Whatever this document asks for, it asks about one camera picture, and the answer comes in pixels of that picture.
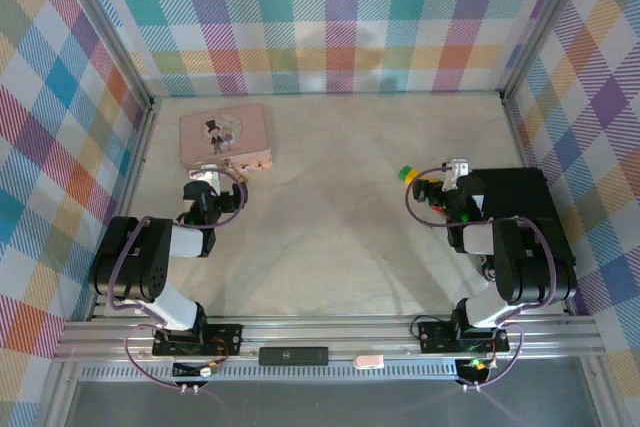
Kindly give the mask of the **pink tin box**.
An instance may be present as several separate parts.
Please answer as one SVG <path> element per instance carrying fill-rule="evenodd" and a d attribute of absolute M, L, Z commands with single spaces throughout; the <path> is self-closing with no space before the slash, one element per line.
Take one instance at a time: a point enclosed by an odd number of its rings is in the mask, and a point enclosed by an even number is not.
<path fill-rule="evenodd" d="M 259 103 L 182 116 L 179 135 L 181 162 L 187 169 L 215 164 L 247 172 L 273 166 Z"/>

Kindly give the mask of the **yellow green toy block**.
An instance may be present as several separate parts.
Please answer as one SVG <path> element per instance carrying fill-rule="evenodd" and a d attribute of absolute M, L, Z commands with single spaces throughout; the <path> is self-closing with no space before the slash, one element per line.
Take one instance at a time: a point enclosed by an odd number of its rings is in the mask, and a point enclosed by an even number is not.
<path fill-rule="evenodd" d="M 441 180 L 436 177 L 426 175 L 419 176 L 419 171 L 409 165 L 405 165 L 400 169 L 400 171 L 398 172 L 398 178 L 406 185 L 409 185 L 411 182 L 413 182 L 415 178 L 430 183 L 441 183 Z"/>

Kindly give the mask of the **black plastic tray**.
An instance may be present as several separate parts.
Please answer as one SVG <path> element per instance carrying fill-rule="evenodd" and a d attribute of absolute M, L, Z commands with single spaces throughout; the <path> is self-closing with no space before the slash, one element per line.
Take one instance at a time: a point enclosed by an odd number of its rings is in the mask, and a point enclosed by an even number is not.
<path fill-rule="evenodd" d="M 549 267 L 536 224 L 549 244 L 556 272 L 555 302 L 577 289 L 576 259 L 553 203 L 546 178 L 537 168 L 472 171 L 470 194 L 483 197 L 480 218 L 492 221 L 493 253 L 488 256 L 498 293 L 511 305 L 539 303 L 550 291 Z"/>

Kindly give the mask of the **black bar device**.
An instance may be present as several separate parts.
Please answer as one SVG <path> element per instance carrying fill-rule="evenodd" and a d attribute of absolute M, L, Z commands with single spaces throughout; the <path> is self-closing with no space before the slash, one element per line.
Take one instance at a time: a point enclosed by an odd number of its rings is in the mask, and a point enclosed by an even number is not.
<path fill-rule="evenodd" d="M 327 347 L 262 347 L 259 349 L 260 366 L 272 367 L 315 367 L 327 366 Z"/>

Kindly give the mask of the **aluminium side rail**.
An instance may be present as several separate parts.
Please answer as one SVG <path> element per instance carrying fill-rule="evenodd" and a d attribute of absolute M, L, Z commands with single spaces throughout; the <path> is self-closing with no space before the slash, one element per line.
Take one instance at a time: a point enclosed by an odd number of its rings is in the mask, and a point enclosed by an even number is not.
<path fill-rule="evenodd" d="M 505 213 L 498 215 L 499 259 L 505 268 L 498 285 L 513 283 L 509 301 L 524 310 L 563 302 L 575 294 L 576 259 L 560 224 L 545 174 L 526 159 L 523 141 L 510 105 L 501 107 L 516 149 L 519 165 L 505 175 Z"/>
<path fill-rule="evenodd" d="M 147 158 L 147 152 L 151 137 L 153 135 L 154 128 L 157 122 L 158 110 L 161 107 L 162 100 L 158 96 L 152 96 L 149 99 L 149 105 L 144 111 L 142 116 L 140 129 L 138 131 L 136 141 L 133 144 L 130 163 L 128 166 L 127 174 L 125 176 L 125 183 L 122 190 L 122 195 L 118 201 L 115 213 L 118 215 L 128 215 L 131 210 L 133 199 L 135 197 L 136 189 L 139 185 L 140 177 L 144 169 L 144 164 Z M 83 320 L 91 321 L 94 317 L 94 310 L 98 304 L 98 295 L 90 292 L 86 312 L 83 316 Z M 117 310 L 116 313 L 128 313 L 135 316 L 149 317 L 145 312 L 144 307 L 139 304 L 133 304 L 124 306 L 124 310 Z"/>

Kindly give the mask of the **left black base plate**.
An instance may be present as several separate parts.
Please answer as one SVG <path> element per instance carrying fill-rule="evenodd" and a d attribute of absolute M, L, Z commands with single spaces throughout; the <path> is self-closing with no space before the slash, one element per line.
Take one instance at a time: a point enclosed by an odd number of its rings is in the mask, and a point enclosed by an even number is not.
<path fill-rule="evenodd" d="M 153 356 L 231 357 L 238 356 L 242 342 L 241 324 L 206 324 L 197 333 L 168 330 L 153 332 Z"/>

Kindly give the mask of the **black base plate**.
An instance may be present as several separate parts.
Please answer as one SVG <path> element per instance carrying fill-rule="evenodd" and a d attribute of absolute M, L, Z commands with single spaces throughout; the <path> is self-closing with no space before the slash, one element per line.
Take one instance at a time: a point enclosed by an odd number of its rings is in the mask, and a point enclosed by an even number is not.
<path fill-rule="evenodd" d="M 506 353 L 510 350 L 505 330 L 475 327 L 463 329 L 453 321 L 420 322 L 418 337 L 423 354 L 489 354 Z"/>
<path fill-rule="evenodd" d="M 206 324 L 197 333 L 168 330 L 153 332 L 153 356 L 231 357 L 238 356 L 242 342 L 241 324 Z"/>

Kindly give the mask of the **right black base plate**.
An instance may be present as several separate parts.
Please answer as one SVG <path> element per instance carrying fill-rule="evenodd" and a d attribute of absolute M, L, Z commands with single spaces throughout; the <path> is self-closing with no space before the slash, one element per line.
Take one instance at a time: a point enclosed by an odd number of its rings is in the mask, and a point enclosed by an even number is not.
<path fill-rule="evenodd" d="M 418 337 L 423 354 L 489 354 L 506 353 L 510 350 L 505 330 L 475 327 L 463 329 L 453 321 L 420 322 Z"/>

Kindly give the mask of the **aluminium cross rail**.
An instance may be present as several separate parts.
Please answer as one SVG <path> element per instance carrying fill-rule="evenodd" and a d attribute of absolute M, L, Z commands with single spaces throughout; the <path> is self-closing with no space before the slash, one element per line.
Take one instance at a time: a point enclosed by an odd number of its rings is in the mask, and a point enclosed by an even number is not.
<path fill-rule="evenodd" d="M 329 360 L 352 360 L 380 354 L 387 360 L 418 358 L 507 358 L 519 353 L 527 359 L 596 356 L 604 342 L 591 317 L 533 314 L 507 322 L 510 350 L 506 353 L 423 354 L 417 336 L 420 322 L 409 316 L 257 316 L 213 317 L 211 324 L 241 324 L 242 342 L 237 361 L 255 361 L 262 347 L 327 347 Z M 141 317 L 104 317 L 71 322 L 63 331 L 54 361 L 175 360 L 197 362 L 213 357 L 153 356 L 154 329 Z"/>

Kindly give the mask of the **aluminium corner post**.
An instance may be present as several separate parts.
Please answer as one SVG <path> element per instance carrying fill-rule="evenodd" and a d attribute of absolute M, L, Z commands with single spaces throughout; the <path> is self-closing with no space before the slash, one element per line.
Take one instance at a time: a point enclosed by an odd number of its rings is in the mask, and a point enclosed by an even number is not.
<path fill-rule="evenodd" d="M 514 50 L 516 56 L 507 68 L 504 86 L 499 90 L 502 104 L 507 107 L 530 70 L 534 57 L 541 49 L 547 35 L 563 13 L 569 0 L 537 0 L 531 11 L 534 17 L 523 31 L 524 41 Z"/>
<path fill-rule="evenodd" d="M 78 0 L 128 83 L 134 97 L 145 111 L 153 109 L 154 98 L 139 75 L 128 51 L 119 38 L 100 0 Z"/>

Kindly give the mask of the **aluminium frame leg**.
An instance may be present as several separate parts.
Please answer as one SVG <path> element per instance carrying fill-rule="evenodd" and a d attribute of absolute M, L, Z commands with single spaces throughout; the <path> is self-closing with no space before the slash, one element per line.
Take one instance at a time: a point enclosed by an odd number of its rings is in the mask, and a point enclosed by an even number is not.
<path fill-rule="evenodd" d="M 581 356 L 580 361 L 600 426 L 616 427 L 617 417 L 600 359 L 595 356 Z"/>
<path fill-rule="evenodd" d="M 81 374 L 81 363 L 53 363 L 45 380 L 40 427 L 65 427 Z"/>

